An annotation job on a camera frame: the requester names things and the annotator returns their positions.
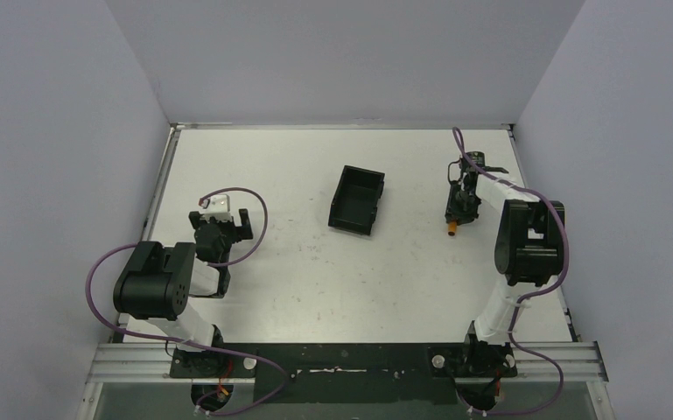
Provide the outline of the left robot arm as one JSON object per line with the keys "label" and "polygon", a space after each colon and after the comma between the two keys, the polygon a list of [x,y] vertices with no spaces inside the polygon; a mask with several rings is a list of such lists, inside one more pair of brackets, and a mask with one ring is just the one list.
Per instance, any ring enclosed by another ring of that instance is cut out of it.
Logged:
{"label": "left robot arm", "polygon": [[172,360],[183,375],[218,377],[234,362],[219,347],[220,329],[191,307],[190,298],[224,298],[231,275],[227,266],[231,248],[253,237],[249,212],[191,212],[192,242],[166,247],[141,241],[116,281],[113,304],[120,313],[150,322],[177,339]]}

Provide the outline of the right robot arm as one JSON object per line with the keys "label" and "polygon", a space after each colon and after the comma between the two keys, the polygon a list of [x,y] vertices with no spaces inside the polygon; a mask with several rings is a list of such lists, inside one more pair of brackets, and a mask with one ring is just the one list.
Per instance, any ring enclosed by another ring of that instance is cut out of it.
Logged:
{"label": "right robot arm", "polygon": [[448,235],[477,220],[483,204],[500,215],[494,244],[494,266],[500,276],[484,309],[468,327],[453,372],[459,377],[513,376],[509,336],[528,305],[526,296],[541,290],[563,268],[564,245],[557,224],[564,219],[564,207],[558,202],[546,205],[515,189],[509,172],[486,165],[480,151],[449,165],[459,168],[459,176],[447,179]]}

